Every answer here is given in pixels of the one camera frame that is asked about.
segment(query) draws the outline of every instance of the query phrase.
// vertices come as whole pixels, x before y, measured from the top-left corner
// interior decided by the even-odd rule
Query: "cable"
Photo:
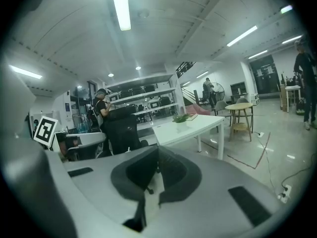
[[[294,176],[298,175],[300,172],[303,172],[303,171],[306,171],[306,170],[312,168],[312,166],[313,166],[313,155],[315,155],[315,154],[316,154],[316,153],[313,153],[313,154],[311,155],[311,165],[310,165],[308,168],[299,170],[297,173],[295,173],[295,174],[293,174],[293,175],[291,175],[291,176],[288,176],[287,178],[285,178],[285,179],[281,182],[281,185],[282,185],[282,187],[283,187],[285,190],[287,190],[287,187],[285,187],[285,186],[283,185],[283,182],[285,182],[287,179],[289,179],[289,178],[291,178],[291,177],[294,177]]]
[[[270,183],[271,183],[271,185],[272,185],[272,187],[273,187],[273,192],[274,192],[274,194],[275,194],[275,187],[274,187],[274,185],[273,185],[273,183],[272,183],[272,179],[271,179],[271,169],[269,168],[269,161],[268,161],[268,156],[267,156],[267,151],[266,151],[266,149],[265,149],[265,152],[266,152],[266,159],[267,159],[267,164],[268,164],[269,181],[270,181]]]
[[[258,141],[260,142],[260,144],[262,145],[262,147],[263,147],[263,149],[265,150],[265,153],[266,153],[266,160],[267,160],[268,172],[269,172],[269,181],[270,181],[270,183],[271,183],[271,185],[272,185],[272,187],[273,187],[273,192],[274,192],[274,194],[275,194],[275,187],[274,187],[273,182],[272,182],[272,179],[271,179],[271,169],[270,169],[270,167],[269,167],[269,161],[268,161],[268,156],[267,156],[266,147],[264,147],[264,145],[262,144],[262,142],[260,141],[259,138],[258,138]]]

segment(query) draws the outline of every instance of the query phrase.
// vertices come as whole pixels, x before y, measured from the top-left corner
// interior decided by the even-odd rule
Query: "black rubber pad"
[[[84,175],[84,174],[92,172],[92,171],[93,170],[91,168],[82,168],[82,169],[69,171],[68,174],[70,177],[76,177],[76,176]]]
[[[244,187],[235,187],[228,191],[253,226],[256,227],[271,217],[271,214]]]

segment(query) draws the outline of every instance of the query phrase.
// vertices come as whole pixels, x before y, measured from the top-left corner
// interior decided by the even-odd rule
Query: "shelf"
[[[121,90],[131,89],[138,86],[153,85],[168,81],[172,75],[173,74],[156,74],[153,76],[138,77],[116,84],[106,85],[106,89],[109,89],[112,92],[119,92]]]
[[[154,108],[154,109],[148,109],[148,110],[140,111],[140,112],[133,113],[133,114],[134,115],[145,114],[145,113],[153,112],[155,110],[165,109],[165,108],[169,108],[169,107],[173,107],[173,106],[177,106],[177,105],[178,105],[178,103],[173,103],[173,104],[169,104],[169,105],[166,105],[166,106],[157,107],[157,108]]]
[[[245,123],[235,123],[233,125],[234,130],[248,130],[248,126]]]
[[[167,122],[173,121],[173,117],[164,117],[161,119],[156,119],[153,121],[148,121],[148,122],[143,122],[143,123],[138,123],[137,124],[137,130],[142,130],[142,129],[148,129],[148,128],[152,128],[154,126],[158,126]]]
[[[148,93],[141,93],[141,94],[137,94],[137,95],[133,95],[130,97],[126,97],[123,99],[119,99],[116,101],[111,101],[112,104],[122,104],[125,102],[132,102],[132,101],[136,101],[139,99],[143,99],[144,97],[152,97],[152,96],[157,96],[157,95],[162,95],[162,94],[167,94],[167,93],[171,93],[172,91],[174,91],[176,88],[168,88],[168,89],[164,89],[164,90],[158,90],[158,91],[153,91],[153,92],[148,92]]]

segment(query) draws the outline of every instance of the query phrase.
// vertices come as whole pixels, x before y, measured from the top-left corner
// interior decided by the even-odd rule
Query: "black shirt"
[[[100,112],[101,109],[107,109],[106,103],[102,100],[99,100],[98,98],[95,98],[93,100],[93,106],[97,109],[99,114],[101,114]]]
[[[303,80],[306,85],[315,86],[315,74],[313,71],[313,66],[315,66],[315,60],[308,53],[299,53],[296,56],[296,61],[294,65],[294,71],[303,75]]]

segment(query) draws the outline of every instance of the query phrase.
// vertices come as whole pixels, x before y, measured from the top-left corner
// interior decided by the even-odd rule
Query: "round wooden table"
[[[248,116],[247,116],[247,112],[246,109],[252,107],[253,104],[252,103],[238,103],[238,104],[232,104],[226,107],[226,109],[231,110],[233,113],[233,122],[231,125],[231,131],[230,131],[230,137],[229,137],[229,141],[232,138],[232,134],[234,130],[248,130],[249,131],[249,136],[250,136],[250,141],[252,141],[251,139],[251,130],[250,130],[250,124],[249,124],[249,120],[248,120]],[[247,120],[247,124],[245,123],[241,123],[240,122],[240,112],[241,110],[243,110],[245,118]],[[238,122],[235,122],[235,118],[236,118],[236,111],[238,111]]]

